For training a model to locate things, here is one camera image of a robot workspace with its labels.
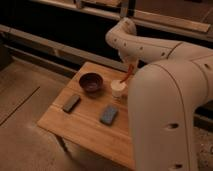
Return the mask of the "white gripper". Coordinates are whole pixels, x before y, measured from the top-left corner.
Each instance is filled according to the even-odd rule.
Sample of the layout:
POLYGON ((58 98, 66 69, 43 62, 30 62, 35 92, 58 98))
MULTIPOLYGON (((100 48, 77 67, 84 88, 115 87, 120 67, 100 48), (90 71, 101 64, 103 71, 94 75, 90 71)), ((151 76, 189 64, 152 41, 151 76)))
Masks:
POLYGON ((128 74, 133 75, 138 70, 139 57, 125 51, 119 51, 118 54, 122 62, 129 65, 128 74))

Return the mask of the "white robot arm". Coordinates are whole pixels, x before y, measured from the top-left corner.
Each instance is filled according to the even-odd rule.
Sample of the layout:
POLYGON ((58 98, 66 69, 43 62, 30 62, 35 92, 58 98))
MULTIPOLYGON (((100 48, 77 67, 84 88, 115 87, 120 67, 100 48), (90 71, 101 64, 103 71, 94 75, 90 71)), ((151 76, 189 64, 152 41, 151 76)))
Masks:
POLYGON ((125 63, 145 63, 128 87, 135 170, 198 171, 194 113, 213 100, 213 49, 139 37, 129 18, 105 39, 125 63))

